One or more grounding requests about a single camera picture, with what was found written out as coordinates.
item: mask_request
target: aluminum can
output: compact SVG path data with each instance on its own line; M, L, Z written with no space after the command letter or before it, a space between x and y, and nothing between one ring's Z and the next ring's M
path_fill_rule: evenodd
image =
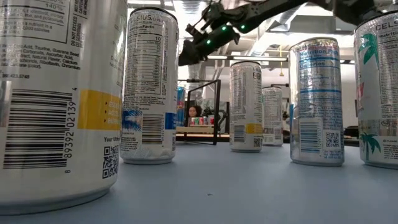
M178 24L169 12L140 7L127 26L121 157L165 164L175 156Z
M117 179L127 2L50 3L0 3L0 215L89 202Z
M282 146L282 90L280 87L265 87L262 97L262 145Z
M177 126L183 127L185 122L185 88L177 87Z
M304 40L289 50L290 157L314 166L344 163L340 50L335 39Z
M398 11L355 30L356 92L361 159L398 169Z
M261 67L257 62L232 64L229 84L233 152L260 152L262 148Z

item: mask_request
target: hair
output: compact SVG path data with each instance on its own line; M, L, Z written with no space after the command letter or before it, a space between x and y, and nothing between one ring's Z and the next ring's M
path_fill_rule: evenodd
M197 111L197 116L201 116L201 107L198 105L191 106L190 108L194 108Z

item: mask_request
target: table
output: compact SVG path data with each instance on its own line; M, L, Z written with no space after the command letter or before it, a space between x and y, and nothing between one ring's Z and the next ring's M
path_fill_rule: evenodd
M178 144L171 164L120 164L94 202L0 223L397 223L398 170L365 166L359 148L345 149L343 167L313 167L292 163L288 144L259 154Z

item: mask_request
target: person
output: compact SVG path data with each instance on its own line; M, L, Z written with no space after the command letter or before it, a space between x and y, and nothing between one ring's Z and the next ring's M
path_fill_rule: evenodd
M189 117L194 118L201 115L201 107L200 106L191 106L189 108Z

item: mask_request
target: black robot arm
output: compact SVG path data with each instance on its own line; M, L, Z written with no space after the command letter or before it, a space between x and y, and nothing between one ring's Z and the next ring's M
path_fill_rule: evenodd
M199 32L190 24L187 26L186 31L193 36L193 40L184 41L178 65L193 65L207 60L209 54L232 40L238 44L240 35L234 28L240 33L248 33L264 20L306 2L333 11L336 17L354 25L381 14L376 9L374 0L266 0L250 2L234 9L224 9L222 3L216 2L202 12L206 24L201 30L210 26L210 33Z

